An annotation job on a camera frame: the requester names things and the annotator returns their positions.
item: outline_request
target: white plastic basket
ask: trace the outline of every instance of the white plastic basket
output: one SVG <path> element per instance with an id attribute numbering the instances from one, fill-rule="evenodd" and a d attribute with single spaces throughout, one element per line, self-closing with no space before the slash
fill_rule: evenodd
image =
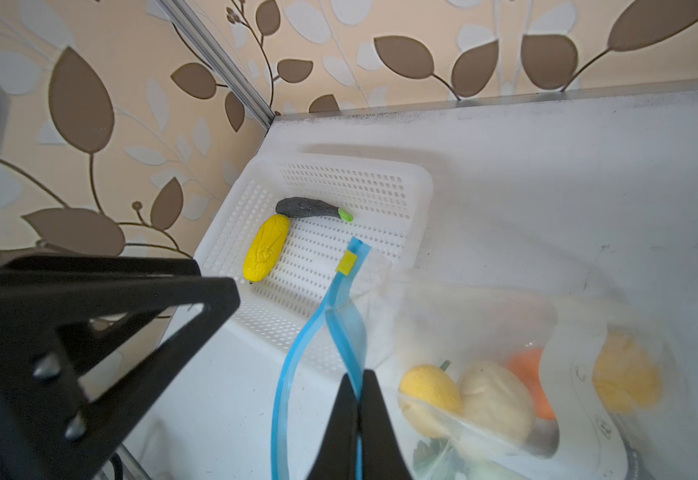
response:
<path id="1" fill-rule="evenodd" d="M 309 197 L 339 206 L 354 222 L 292 219 L 277 265 L 249 284 L 242 264 L 279 200 Z M 412 267 L 426 228 L 432 178 L 417 165 L 320 154 L 261 154 L 234 183 L 194 258 L 204 276 L 238 282 L 242 304 L 232 321 L 287 352 L 315 312 L 352 236 Z M 328 335 L 317 335 L 302 364 L 328 376 L 344 365 Z"/>

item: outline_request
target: dark purple vegetable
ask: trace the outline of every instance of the dark purple vegetable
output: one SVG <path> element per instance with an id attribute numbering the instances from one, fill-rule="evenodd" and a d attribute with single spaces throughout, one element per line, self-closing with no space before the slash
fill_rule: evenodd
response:
<path id="1" fill-rule="evenodd" d="M 323 202 L 304 197 L 290 197 L 277 202 L 275 208 L 278 214 L 288 218 L 306 218 L 308 216 L 334 216 L 347 222 L 354 220 L 354 217 L 343 208 L 338 208 Z"/>

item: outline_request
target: floral wallpaper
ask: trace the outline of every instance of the floral wallpaper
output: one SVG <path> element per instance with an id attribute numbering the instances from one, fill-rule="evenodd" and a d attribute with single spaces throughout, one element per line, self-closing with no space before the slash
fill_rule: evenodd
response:
<path id="1" fill-rule="evenodd" d="M 191 257 L 265 129 L 154 0 L 0 2 L 0 259 Z"/>
<path id="2" fill-rule="evenodd" d="M 698 0 L 186 0 L 280 114 L 698 78 Z"/>

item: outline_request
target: white table surface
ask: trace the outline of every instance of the white table surface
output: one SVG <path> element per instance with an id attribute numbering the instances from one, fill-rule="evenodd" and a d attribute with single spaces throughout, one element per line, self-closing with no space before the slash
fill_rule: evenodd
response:
<path id="1" fill-rule="evenodd" d="M 664 311 L 698 405 L 698 91 L 277 121 L 260 151 L 427 168 L 434 197 L 416 268 Z M 125 445 L 156 478 L 268 478 L 282 357 L 267 348 L 222 329 Z M 292 417 L 314 418 L 298 441 L 315 444 L 293 478 L 336 386 L 310 388 L 291 400 Z"/>

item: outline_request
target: metal screw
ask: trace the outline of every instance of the metal screw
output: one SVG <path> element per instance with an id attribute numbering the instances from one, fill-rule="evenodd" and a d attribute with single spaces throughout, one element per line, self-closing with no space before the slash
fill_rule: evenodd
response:
<path id="1" fill-rule="evenodd" d="M 49 380 L 61 373 L 61 362 L 55 353 L 48 353 L 34 365 L 34 378 Z"/>
<path id="2" fill-rule="evenodd" d="M 85 435 L 86 429 L 87 426 L 85 425 L 85 419 L 82 417 L 82 412 L 77 412 L 77 415 L 66 425 L 66 432 L 64 432 L 63 436 L 70 442 L 73 442 Z"/>

